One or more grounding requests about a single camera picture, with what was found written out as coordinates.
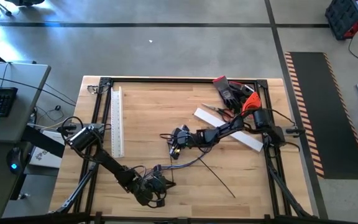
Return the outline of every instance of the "wooden tabletop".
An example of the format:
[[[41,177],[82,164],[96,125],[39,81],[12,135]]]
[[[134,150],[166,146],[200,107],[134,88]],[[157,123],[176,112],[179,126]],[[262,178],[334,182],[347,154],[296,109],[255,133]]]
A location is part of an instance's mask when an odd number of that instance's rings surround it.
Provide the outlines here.
[[[96,95],[87,91],[87,85],[97,85],[100,77],[85,76],[75,108],[75,116],[90,123]],[[267,79],[272,108],[290,115],[287,96],[281,79]],[[144,165],[152,168],[156,164],[170,164],[167,143],[159,138],[160,133],[171,131],[186,124],[192,133],[210,127],[193,113],[203,108],[201,103],[222,107],[221,99],[211,84],[192,83],[114,83],[121,86],[124,97],[125,157],[117,161],[129,167]],[[102,98],[98,121],[101,122],[104,108]],[[286,119],[275,114],[279,126],[291,126]],[[260,135],[253,136],[260,140]],[[104,148],[111,153],[111,134],[105,135]],[[183,164],[200,155],[197,149],[185,149],[174,164]],[[297,201],[309,213],[310,198],[298,149],[291,145],[281,148],[283,168],[288,188]],[[165,206],[149,208],[139,205],[132,194],[127,194],[114,176],[99,167],[92,214],[118,217],[188,217],[188,218],[263,218],[273,214],[263,151],[257,153],[226,137],[204,156],[204,162],[222,179],[236,196],[233,196],[220,181],[200,162],[173,171],[177,185],[168,190]],[[50,210],[56,210],[68,198],[78,184],[82,159],[66,148],[55,185]],[[164,176],[172,179],[172,173]],[[81,211],[85,209],[85,190]],[[278,194],[280,211],[283,212],[281,194]]]

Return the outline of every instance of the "white strip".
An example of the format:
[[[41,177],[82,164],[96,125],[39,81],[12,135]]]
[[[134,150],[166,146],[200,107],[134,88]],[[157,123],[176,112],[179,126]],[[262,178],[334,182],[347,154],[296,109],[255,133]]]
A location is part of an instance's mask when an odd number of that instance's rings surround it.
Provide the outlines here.
[[[111,92],[111,155],[124,157],[124,120],[122,118],[122,89]]]
[[[209,114],[208,112],[206,112],[205,110],[202,110],[200,108],[197,108],[194,115],[196,117],[202,119],[203,121],[207,122],[208,124],[213,125],[214,127],[218,127],[218,126],[224,124],[224,122],[221,121],[219,118]],[[251,147],[253,150],[256,150],[257,152],[260,152],[260,150],[263,147],[263,143],[261,143],[260,141],[254,139],[253,137],[251,137],[241,131],[233,133],[230,136],[232,136],[236,140],[246,144],[247,146]]]

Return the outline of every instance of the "concrete floor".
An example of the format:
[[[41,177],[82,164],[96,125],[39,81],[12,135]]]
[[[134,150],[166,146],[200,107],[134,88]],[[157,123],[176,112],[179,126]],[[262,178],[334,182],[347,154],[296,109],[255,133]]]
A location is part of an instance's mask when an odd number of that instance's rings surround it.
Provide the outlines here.
[[[277,24],[325,24],[330,1],[270,2]],[[74,100],[83,75],[283,77],[271,28],[89,27],[121,22],[268,24],[263,0],[46,0],[33,8],[7,5],[14,17],[0,13],[0,56],[51,65],[47,83]],[[12,22],[88,27],[14,27]],[[328,54],[358,131],[358,60],[347,51],[349,41],[336,41],[324,28],[278,28],[278,34],[284,51]],[[358,34],[352,49],[358,55]],[[66,116],[73,113],[71,106],[45,93],[37,104],[45,110],[61,105]],[[53,124],[48,119],[41,122]],[[358,222],[358,180],[319,183],[329,218]],[[48,189],[33,194],[48,198],[53,184],[45,186]],[[25,185],[25,190],[31,192],[32,186]],[[13,205],[14,212],[8,205],[5,216],[45,213],[48,203],[43,204],[35,211],[34,204],[21,202],[22,209]]]

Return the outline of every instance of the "scissors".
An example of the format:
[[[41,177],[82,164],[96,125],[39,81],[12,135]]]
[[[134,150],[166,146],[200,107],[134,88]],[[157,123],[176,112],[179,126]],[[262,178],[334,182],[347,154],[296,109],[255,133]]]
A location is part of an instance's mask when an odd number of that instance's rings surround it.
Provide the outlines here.
[[[203,103],[204,106],[208,107],[209,109],[215,110],[218,114],[222,116],[223,121],[229,122],[233,119],[234,113],[229,109],[221,109],[217,108],[215,106],[208,105],[206,103]]]

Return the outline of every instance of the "metal ruler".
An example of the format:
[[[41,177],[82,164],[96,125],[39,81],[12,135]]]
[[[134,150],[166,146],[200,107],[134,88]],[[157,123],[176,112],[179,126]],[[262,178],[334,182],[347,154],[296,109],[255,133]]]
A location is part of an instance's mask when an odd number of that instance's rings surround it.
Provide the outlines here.
[[[124,157],[124,120],[122,118],[122,89],[111,92],[111,155]]]

